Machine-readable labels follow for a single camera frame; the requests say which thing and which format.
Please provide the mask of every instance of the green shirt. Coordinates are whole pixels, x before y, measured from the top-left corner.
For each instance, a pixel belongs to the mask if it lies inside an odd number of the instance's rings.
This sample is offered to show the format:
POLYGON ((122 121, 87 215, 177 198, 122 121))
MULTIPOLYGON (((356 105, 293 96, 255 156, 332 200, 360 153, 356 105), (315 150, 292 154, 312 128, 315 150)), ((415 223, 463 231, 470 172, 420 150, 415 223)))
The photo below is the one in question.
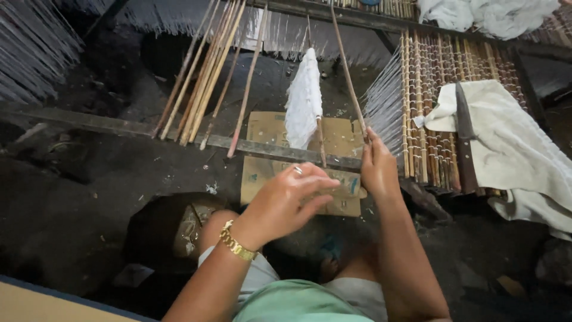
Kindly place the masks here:
POLYGON ((304 280, 268 284, 251 295, 233 322, 372 322, 328 289, 304 280))

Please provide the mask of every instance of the wooden knife handle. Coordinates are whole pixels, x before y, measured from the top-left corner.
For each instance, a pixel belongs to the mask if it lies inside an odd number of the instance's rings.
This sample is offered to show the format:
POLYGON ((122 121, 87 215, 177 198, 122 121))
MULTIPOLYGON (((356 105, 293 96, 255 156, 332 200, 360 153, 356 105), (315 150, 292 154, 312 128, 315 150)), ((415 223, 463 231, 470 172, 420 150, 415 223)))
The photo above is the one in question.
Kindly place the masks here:
POLYGON ((461 192, 470 194, 479 188, 476 181, 475 165, 472 162, 471 139, 457 140, 457 162, 459 163, 459 179, 461 192))

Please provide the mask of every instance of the knife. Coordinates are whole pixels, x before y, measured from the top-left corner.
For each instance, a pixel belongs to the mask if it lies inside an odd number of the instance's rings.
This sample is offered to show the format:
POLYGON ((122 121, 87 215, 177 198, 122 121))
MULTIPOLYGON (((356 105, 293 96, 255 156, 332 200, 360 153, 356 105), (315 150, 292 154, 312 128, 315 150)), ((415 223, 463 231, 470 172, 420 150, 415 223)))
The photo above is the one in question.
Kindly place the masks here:
POLYGON ((461 192, 470 194, 479 188, 471 153, 471 140, 475 140, 476 136, 472 129, 467 99, 465 98, 463 87, 459 82, 455 84, 455 96, 457 99, 457 134, 459 136, 456 144, 459 179, 461 192))

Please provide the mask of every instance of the gold wristwatch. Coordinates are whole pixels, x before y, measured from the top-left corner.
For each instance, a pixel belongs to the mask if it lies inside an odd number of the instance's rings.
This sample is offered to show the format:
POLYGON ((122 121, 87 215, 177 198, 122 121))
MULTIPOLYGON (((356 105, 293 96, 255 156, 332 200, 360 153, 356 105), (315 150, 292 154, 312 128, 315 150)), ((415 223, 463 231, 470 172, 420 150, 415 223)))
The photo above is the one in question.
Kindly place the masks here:
POLYGON ((224 225, 223 229, 220 231, 220 239, 223 243, 231 249, 231 252, 238 255, 240 258, 244 259, 245 261, 252 261, 258 255, 257 252, 250 251, 242 246, 240 246, 239 242, 237 242, 231 236, 231 232, 229 229, 232 226, 233 220, 227 221, 224 225))

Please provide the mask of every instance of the dark floor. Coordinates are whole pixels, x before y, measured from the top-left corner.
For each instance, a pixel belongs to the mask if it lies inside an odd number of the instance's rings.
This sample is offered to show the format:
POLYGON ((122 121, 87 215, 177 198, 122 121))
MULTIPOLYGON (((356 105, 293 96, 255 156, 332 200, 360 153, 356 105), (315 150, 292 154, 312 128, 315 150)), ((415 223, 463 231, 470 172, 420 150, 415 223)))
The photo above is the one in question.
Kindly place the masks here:
MULTIPOLYGON (((134 59, 127 60, 127 69, 133 71, 133 86, 131 93, 125 96, 131 104, 122 109, 118 117, 154 123, 165 105, 166 95, 154 77, 134 59)), ((216 122, 215 131, 219 135, 229 136, 233 131, 251 59, 251 53, 241 54, 225 98, 226 106, 216 122)), ((295 63, 286 62, 286 68, 283 64, 284 61, 259 57, 249 95, 249 111, 283 110, 290 81, 286 75, 291 73, 293 77, 296 68, 295 63)), ((352 118, 343 75, 340 72, 339 77, 334 77, 329 72, 330 64, 321 63, 329 74, 321 84, 324 112, 326 116, 352 118)), ((377 73, 360 67, 352 69, 358 95, 367 89, 377 73)), ((60 101, 66 101, 66 97, 61 96, 60 101)), ((74 100, 66 104, 73 105, 74 100)), ((0 158, 3 183, 0 187, 0 269, 3 271, 0 273, 84 296, 122 269, 121 249, 129 218, 152 196, 206 191, 207 185, 215 184, 217 195, 232 205, 240 200, 243 163, 240 154, 227 160, 223 150, 199 151, 192 145, 183 148, 172 142, 95 133, 84 133, 82 142, 88 151, 80 166, 90 180, 86 185, 61 179, 25 162, 0 158)), ((453 318, 498 320, 495 315, 462 301, 462 286, 486 284, 486 280, 503 274, 529 276, 537 247, 547 237, 547 229, 536 223, 503 221, 482 201, 472 200, 476 203, 465 207, 463 202, 468 201, 447 202, 455 205, 451 206, 454 222, 446 226, 420 220, 419 237, 453 318)), ((374 212, 371 200, 365 199, 362 201, 365 221, 317 217, 303 230, 278 241, 276 246, 292 256, 317 258, 318 247, 328 233, 374 235, 374 212)))

